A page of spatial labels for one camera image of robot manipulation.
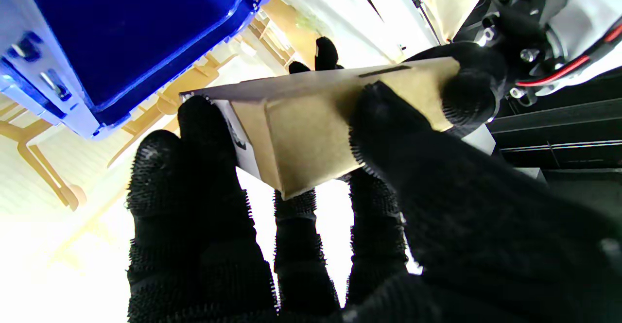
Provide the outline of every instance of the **brown cardboard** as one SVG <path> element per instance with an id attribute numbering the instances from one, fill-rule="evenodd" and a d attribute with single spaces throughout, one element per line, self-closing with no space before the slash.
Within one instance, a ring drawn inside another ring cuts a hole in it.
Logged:
<path id="1" fill-rule="evenodd" d="M 442 112 L 440 89 L 459 68 L 453 59 L 433 59 L 309 71 L 182 95 L 216 100 L 238 142 L 240 167 L 287 199 L 358 167 L 349 148 L 348 119 L 366 84 L 385 82 L 425 115 L 435 130 L 444 131 L 451 124 Z"/>

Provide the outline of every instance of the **white label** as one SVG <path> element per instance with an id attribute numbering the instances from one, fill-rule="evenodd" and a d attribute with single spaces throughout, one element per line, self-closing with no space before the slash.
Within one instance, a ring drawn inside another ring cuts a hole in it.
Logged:
<path id="1" fill-rule="evenodd" d="M 255 151 L 253 150 L 253 146 L 251 146 L 251 142 L 248 141 L 248 137 L 246 137 L 246 133 L 231 103 L 226 100 L 213 100 L 213 102 L 220 108 L 220 111 L 225 116 L 227 126 L 229 127 L 229 134 L 231 134 L 231 140 L 233 141 L 233 146 L 235 146 L 235 153 L 238 156 L 238 165 L 240 169 L 261 179 L 259 167 L 255 160 Z"/>

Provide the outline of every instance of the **black glove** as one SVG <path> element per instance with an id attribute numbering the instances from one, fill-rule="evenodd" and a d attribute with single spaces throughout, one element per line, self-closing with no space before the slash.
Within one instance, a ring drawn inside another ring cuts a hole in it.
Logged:
<path id="1" fill-rule="evenodd" d="M 382 83 L 364 89 L 350 125 L 353 154 L 396 192 L 424 267 L 358 308 L 361 322 L 618 320 L 622 233 L 613 221 L 432 130 Z"/>
<path id="2" fill-rule="evenodd" d="M 181 139 L 154 131 L 134 160 L 129 321 L 273 317 L 272 275 L 225 119 L 202 97 L 182 104 L 178 119 Z"/>
<path id="3" fill-rule="evenodd" d="M 464 137 L 498 111 L 499 102 L 513 84 L 507 79 L 505 58 L 474 42 L 456 42 L 433 47 L 406 60 L 453 57 L 460 71 L 442 91 L 445 117 L 454 127 L 448 133 Z"/>

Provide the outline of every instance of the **blue plastic crate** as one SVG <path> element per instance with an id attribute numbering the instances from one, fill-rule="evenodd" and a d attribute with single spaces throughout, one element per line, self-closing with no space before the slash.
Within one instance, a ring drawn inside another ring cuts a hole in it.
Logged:
<path id="1" fill-rule="evenodd" d="M 0 90 L 101 139 L 268 0 L 0 0 Z"/>

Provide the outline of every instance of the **red wire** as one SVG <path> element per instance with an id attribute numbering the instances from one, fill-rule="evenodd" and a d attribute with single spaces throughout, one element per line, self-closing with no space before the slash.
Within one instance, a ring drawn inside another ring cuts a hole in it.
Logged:
<path id="1" fill-rule="evenodd" d="M 584 55 L 584 56 L 579 57 L 578 59 L 574 60 L 568 67 L 563 68 L 562 70 L 560 70 L 557 73 L 551 75 L 550 77 L 544 78 L 542 80 L 538 80 L 536 82 L 523 82 L 523 83 L 516 83 L 516 84 L 518 86 L 524 86 L 524 87 L 543 86 L 543 85 L 546 85 L 546 84 L 548 84 L 550 82 L 554 82 L 554 81 L 564 77 L 568 73 L 571 73 L 571 71 L 577 69 L 578 67 L 581 67 L 586 62 L 589 62 L 589 56 L 588 55 Z"/>
<path id="2" fill-rule="evenodd" d="M 613 40 L 618 39 L 618 37 L 621 34 L 622 34 L 622 24 L 617 26 L 616 29 L 613 29 L 611 34 L 609 34 L 609 35 L 607 35 L 607 37 L 605 37 L 605 42 L 612 42 Z"/>

